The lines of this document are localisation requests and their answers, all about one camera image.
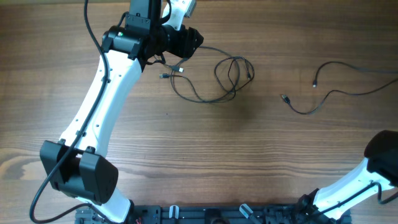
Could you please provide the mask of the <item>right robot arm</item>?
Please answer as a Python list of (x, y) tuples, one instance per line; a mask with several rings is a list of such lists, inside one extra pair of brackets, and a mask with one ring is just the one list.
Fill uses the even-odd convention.
[(383, 191), (397, 188), (397, 132), (377, 133), (364, 150), (364, 159), (335, 183), (304, 195), (296, 210), (306, 222), (337, 223), (351, 207), (377, 195), (385, 205), (397, 199), (394, 193), (383, 199)]

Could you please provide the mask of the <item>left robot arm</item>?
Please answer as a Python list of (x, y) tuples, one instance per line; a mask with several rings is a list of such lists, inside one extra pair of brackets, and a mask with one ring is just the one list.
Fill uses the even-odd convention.
[(132, 223), (134, 204), (116, 187), (118, 169), (107, 159), (110, 135), (124, 102), (153, 56), (191, 57), (203, 43), (183, 20), (196, 2), (132, 1), (96, 43), (99, 65), (74, 120), (57, 142), (45, 141), (40, 159), (45, 185), (76, 198), (106, 223)]

